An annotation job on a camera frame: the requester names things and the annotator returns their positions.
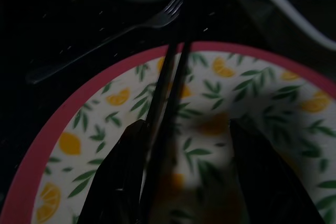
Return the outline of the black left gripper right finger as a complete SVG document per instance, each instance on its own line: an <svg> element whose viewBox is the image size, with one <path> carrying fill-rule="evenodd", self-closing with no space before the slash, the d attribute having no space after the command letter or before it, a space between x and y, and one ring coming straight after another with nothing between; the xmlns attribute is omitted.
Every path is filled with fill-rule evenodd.
<svg viewBox="0 0 336 224"><path fill-rule="evenodd" d="M231 119L235 163L250 223L323 223L300 179L252 124Z"/></svg>

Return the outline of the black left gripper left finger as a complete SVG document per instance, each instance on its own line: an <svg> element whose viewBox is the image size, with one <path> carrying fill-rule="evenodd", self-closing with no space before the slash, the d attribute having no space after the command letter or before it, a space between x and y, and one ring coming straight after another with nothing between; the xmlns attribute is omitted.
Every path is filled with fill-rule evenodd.
<svg viewBox="0 0 336 224"><path fill-rule="evenodd" d="M79 223L136 223L150 141L149 125L137 120L99 165L79 215Z"/></svg>

